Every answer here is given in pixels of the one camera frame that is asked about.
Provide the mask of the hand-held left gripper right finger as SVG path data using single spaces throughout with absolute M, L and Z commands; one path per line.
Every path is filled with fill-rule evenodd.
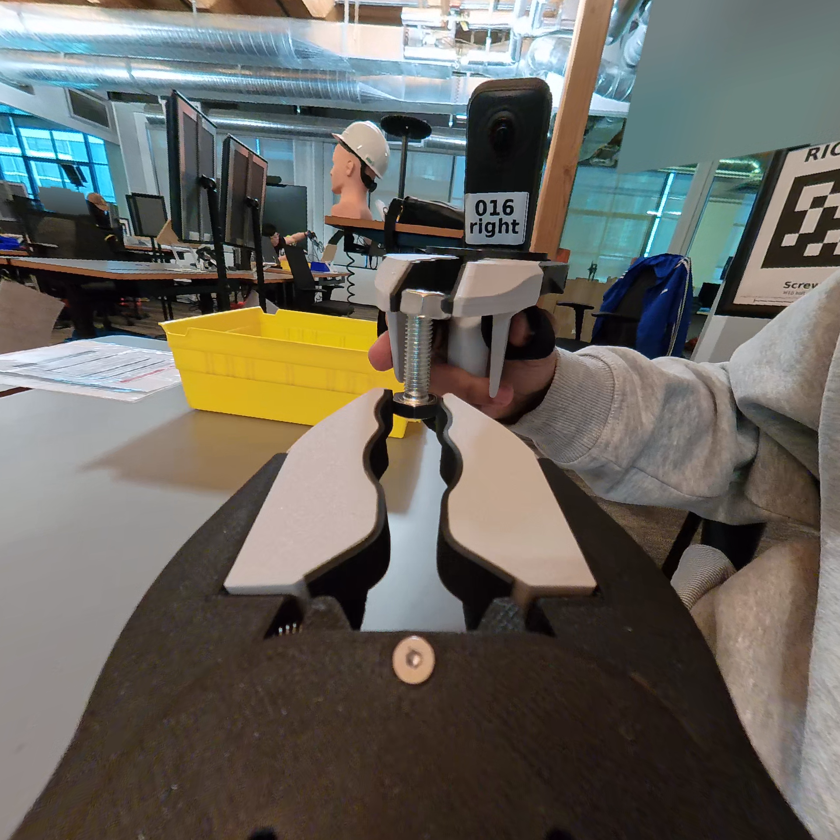
M 438 413 L 446 485 L 437 572 L 477 630 L 497 599 L 528 613 L 539 599 L 587 597 L 597 583 L 538 457 L 454 395 Z

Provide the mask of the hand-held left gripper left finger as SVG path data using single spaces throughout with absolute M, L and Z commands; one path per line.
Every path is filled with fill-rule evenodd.
M 391 558 L 381 478 L 392 425 L 392 391 L 374 388 L 299 438 L 227 574 L 228 594 L 329 596 L 362 626 Z

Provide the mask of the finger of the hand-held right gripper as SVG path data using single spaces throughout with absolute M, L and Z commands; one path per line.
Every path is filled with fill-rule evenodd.
M 449 320 L 449 364 L 486 377 L 498 393 L 513 316 L 537 303 L 543 270 L 536 261 L 481 259 L 458 274 Z
M 388 333 L 393 369 L 405 368 L 406 318 L 402 300 L 406 291 L 427 289 L 426 255 L 389 255 L 375 272 L 377 334 Z

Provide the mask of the steel hex bolt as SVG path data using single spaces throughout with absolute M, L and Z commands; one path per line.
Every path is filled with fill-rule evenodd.
M 394 403 L 412 417 L 430 417 L 437 404 L 431 393 L 434 348 L 434 320 L 428 316 L 406 315 L 403 349 L 403 392 L 394 394 Z

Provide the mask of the yellow plastic bin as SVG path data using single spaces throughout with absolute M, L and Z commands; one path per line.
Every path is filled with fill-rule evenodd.
M 373 321 L 241 308 L 161 326 L 195 410 L 312 426 L 372 389 L 403 390 L 370 364 Z

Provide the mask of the person's left forearm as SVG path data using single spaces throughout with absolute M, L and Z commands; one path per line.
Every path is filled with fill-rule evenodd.
M 838 838 L 838 534 L 775 545 L 739 571 L 692 545 L 672 585 L 763 767 L 815 838 Z

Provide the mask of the person's right forearm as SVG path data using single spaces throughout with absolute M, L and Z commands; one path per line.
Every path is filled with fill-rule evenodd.
M 609 500 L 837 531 L 838 283 L 725 363 L 559 350 L 546 396 L 513 430 Z

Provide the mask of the black-legged standing desk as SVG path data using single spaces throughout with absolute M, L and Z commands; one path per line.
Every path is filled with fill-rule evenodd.
M 327 215 L 323 219 L 324 231 L 338 237 L 339 265 L 348 266 L 352 288 L 349 298 L 355 305 L 375 305 L 375 268 L 364 267 L 369 248 L 363 241 L 370 241 L 386 255 L 427 252 L 434 248 L 461 248 L 465 245 L 463 231 L 446 227 L 429 227 L 395 223 L 386 229 L 381 220 L 355 219 Z

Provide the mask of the grey desk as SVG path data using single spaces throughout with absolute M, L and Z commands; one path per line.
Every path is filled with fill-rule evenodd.
M 2 398 L 1 832 L 45 787 L 140 598 L 183 543 L 307 428 L 138 402 Z

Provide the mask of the long wood-edged office desk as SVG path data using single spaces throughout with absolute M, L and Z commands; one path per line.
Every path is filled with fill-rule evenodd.
M 213 270 L 177 269 L 174 265 L 97 259 L 49 259 L 13 257 L 2 254 L 3 268 L 21 269 L 29 274 L 57 276 L 56 283 L 65 290 L 70 320 L 79 338 L 97 334 L 92 304 L 81 295 L 81 287 L 95 281 L 107 281 L 128 287 L 129 297 L 163 301 L 179 296 L 211 297 L 218 310 L 229 305 L 229 298 L 243 285 L 258 285 L 253 270 L 227 270 L 222 280 Z

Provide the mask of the person's right hand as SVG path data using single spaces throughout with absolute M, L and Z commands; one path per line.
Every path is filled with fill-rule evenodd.
M 489 394 L 489 380 L 446 362 L 446 353 L 436 350 L 430 376 L 430 390 L 437 396 L 454 394 L 489 417 L 514 424 L 537 407 L 545 397 L 555 373 L 557 351 L 553 326 L 545 311 L 536 307 L 517 313 L 510 322 L 507 350 L 536 348 L 549 353 L 539 359 L 506 358 L 495 396 Z

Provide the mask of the black bag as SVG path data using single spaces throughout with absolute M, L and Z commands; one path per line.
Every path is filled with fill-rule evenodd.
M 383 211 L 387 224 L 445 228 L 463 231 L 465 212 L 462 208 L 415 196 L 393 198 Z

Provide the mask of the black office chair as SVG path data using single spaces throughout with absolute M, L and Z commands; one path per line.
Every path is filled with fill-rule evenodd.
M 342 277 L 316 278 L 305 251 L 299 246 L 285 247 L 285 257 L 295 288 L 291 305 L 293 309 L 334 317 L 349 317 L 353 313 L 352 304 L 331 299 L 333 290 L 343 284 Z

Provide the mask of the mannequin head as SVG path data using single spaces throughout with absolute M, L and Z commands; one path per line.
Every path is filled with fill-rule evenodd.
M 335 217 L 371 221 L 369 207 L 371 186 L 376 187 L 375 173 L 345 145 L 337 143 L 332 155 L 331 191 L 338 197 L 330 214 Z

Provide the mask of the black flat monitor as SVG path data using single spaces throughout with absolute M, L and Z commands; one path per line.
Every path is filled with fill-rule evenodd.
M 264 236 L 306 232 L 309 229 L 307 188 L 270 181 L 266 186 L 262 219 Z

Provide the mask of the black round floor lamp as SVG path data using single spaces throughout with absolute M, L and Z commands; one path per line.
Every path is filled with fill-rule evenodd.
M 427 139 L 432 132 L 432 127 L 425 120 L 398 113 L 384 116 L 380 120 L 380 125 L 385 134 L 398 137 L 402 142 L 397 187 L 397 197 L 402 200 L 405 196 L 408 144 L 411 141 Z

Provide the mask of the white hard hat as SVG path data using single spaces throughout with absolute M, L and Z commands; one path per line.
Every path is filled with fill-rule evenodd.
M 389 143 L 372 121 L 355 121 L 332 137 L 364 163 L 376 178 L 382 178 L 390 162 Z

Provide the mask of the blue jacket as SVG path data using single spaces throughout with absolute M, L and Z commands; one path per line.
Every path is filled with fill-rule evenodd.
M 681 358 L 693 301 L 689 257 L 655 255 L 631 265 L 595 314 L 592 345 L 624 347 L 653 360 Z

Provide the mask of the dark computer monitor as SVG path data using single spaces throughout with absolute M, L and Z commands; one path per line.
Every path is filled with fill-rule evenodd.
M 220 226 L 226 245 L 254 249 L 261 238 L 268 162 L 228 134 L 222 152 Z
M 217 127 L 199 108 L 172 91 L 164 104 L 170 217 L 188 244 L 213 242 L 207 183 L 217 174 Z

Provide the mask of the small black monitor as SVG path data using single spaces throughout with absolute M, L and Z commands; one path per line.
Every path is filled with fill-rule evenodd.
M 132 192 L 125 197 L 133 235 L 157 239 L 169 220 L 162 195 Z

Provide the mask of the laminated paper sheet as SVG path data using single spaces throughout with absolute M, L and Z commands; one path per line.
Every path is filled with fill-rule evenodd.
M 173 353 L 160 341 L 142 347 L 78 340 L 1 356 L 2 391 L 24 388 L 136 403 L 181 383 Z

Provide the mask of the black-and-white marker poster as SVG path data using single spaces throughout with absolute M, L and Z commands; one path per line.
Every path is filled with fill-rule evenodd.
M 778 150 L 715 314 L 771 319 L 839 267 L 839 142 Z

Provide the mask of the silver ventilation duct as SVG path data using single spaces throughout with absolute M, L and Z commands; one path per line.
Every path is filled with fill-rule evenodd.
M 446 29 L 293 17 L 2 2 L 2 48 L 361 77 L 511 77 L 519 49 L 458 44 Z

